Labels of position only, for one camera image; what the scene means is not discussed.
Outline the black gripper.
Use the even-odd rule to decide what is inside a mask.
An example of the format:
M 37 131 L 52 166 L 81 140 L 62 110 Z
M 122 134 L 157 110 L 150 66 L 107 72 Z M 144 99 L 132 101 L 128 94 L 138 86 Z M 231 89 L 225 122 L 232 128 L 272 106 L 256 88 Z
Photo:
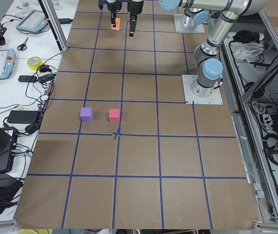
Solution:
M 144 0 L 129 0 L 128 12 L 130 13 L 129 20 L 129 36 L 133 37 L 136 31 L 137 15 L 142 13 Z
M 117 11 L 117 5 L 116 0 L 107 0 L 107 8 L 110 11 L 110 20 L 111 20 L 111 26 L 116 27 L 116 11 Z

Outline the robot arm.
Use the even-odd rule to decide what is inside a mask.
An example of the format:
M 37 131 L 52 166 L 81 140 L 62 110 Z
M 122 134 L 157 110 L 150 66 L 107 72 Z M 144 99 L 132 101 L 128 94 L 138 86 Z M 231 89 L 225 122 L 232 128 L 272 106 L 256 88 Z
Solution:
M 194 53 L 199 68 L 199 76 L 191 85 L 192 92 L 200 97 L 207 98 L 214 89 L 215 82 L 220 78 L 223 65 L 216 58 L 218 49 L 228 35 L 233 24 L 241 15 L 252 15 L 260 11 L 266 0 L 160 0 L 159 4 L 165 11 L 177 7 L 200 8 L 204 10 L 220 11 L 215 27 L 207 40 L 200 44 Z
M 131 22 L 137 23 L 137 15 L 143 10 L 143 0 L 99 0 L 98 7 L 103 9 L 104 5 L 107 5 L 107 9 L 110 11 L 111 26 L 113 29 L 117 28 L 117 12 L 122 9 L 122 3 L 127 3 L 127 11 L 130 13 Z M 159 0 L 161 8 L 165 11 L 171 11 L 180 6 L 181 0 Z M 191 19 L 196 25 L 204 23 L 208 19 L 208 12 L 203 9 L 186 8 L 184 14 L 187 19 Z

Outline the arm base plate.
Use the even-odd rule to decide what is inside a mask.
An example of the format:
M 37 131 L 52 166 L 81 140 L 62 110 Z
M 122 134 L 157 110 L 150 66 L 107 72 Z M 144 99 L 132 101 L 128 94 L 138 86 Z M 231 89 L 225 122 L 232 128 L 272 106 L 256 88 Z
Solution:
M 176 33 L 204 34 L 203 24 L 206 20 L 207 17 L 189 17 L 183 14 L 174 14 L 175 31 Z
M 198 83 L 198 75 L 182 75 L 182 84 L 186 104 L 222 105 L 220 90 L 214 87 L 204 88 Z

